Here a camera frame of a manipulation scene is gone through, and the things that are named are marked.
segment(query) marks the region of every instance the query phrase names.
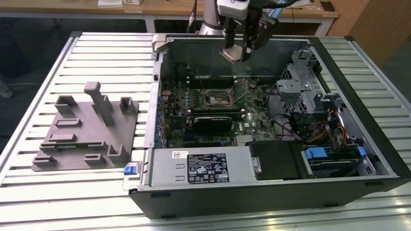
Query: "desk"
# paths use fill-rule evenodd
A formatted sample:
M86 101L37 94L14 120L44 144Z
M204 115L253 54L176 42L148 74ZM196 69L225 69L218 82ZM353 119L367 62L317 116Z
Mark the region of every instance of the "desk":
M98 9L97 0L1 0L0 17L22 18L86 18L86 19L142 19L146 32L154 32L154 20L186 20L192 0L144 0L141 5L125 4L121 8ZM197 20L202 19L204 0L198 0ZM329 30L336 12L285 9L278 18L285 23L320 24L315 35L324 36Z

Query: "paper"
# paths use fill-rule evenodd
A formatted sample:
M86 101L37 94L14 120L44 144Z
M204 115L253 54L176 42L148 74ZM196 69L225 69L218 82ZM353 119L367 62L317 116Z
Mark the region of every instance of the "paper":
M122 7L122 0L98 0L98 8L117 8Z
M299 0L295 4L291 5L292 8L297 8L300 6L311 5L312 2L309 0Z

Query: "warning label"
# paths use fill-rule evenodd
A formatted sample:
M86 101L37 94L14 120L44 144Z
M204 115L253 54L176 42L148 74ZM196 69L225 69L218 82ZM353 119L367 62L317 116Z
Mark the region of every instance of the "warning label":
M186 155L188 183L229 182L225 153Z

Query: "chip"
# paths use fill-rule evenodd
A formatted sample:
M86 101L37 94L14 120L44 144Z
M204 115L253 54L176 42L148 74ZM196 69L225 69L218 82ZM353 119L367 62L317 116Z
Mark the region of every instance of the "chip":
M209 90L205 93L205 103L208 104L208 106L230 107L233 103L232 103L232 95L229 94L229 91Z

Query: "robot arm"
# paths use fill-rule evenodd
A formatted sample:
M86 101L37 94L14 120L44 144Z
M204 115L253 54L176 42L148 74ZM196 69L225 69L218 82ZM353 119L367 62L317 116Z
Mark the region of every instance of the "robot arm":
M200 34L222 33L225 39L221 55L232 63L244 62L250 57L250 51L266 44L278 23L262 9L284 8L295 2L296 0L284 3L270 0L205 0ZM242 46L233 44L237 25L242 29Z

